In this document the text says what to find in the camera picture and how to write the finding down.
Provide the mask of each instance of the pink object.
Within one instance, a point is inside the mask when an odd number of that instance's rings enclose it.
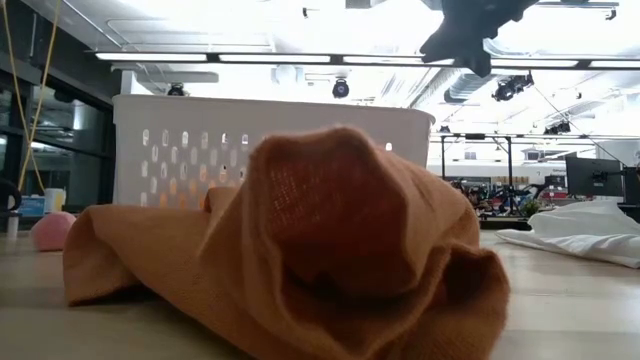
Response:
[[[38,251],[62,250],[76,217],[67,212],[45,215],[31,228],[31,238]]]

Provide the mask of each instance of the orange towel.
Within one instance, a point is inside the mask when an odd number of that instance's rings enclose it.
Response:
[[[206,211],[96,206],[64,250],[70,305],[144,284],[258,359],[487,359],[509,285],[466,199],[332,129],[275,136]]]

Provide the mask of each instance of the laundry basket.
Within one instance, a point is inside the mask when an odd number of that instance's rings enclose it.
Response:
[[[207,190],[239,185],[265,137],[338,124],[425,166],[433,117],[417,110],[277,101],[120,95],[114,99],[114,203],[198,208]]]

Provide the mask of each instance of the table surface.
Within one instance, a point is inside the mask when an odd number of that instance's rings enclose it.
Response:
[[[513,289],[495,360],[640,358],[640,273],[506,244]],[[166,302],[65,307],[59,253],[0,239],[2,359],[247,359]]]

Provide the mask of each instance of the white cloth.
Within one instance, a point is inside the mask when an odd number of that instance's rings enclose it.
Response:
[[[531,231],[501,230],[512,244],[640,268],[640,225],[611,201],[563,206],[529,219]]]

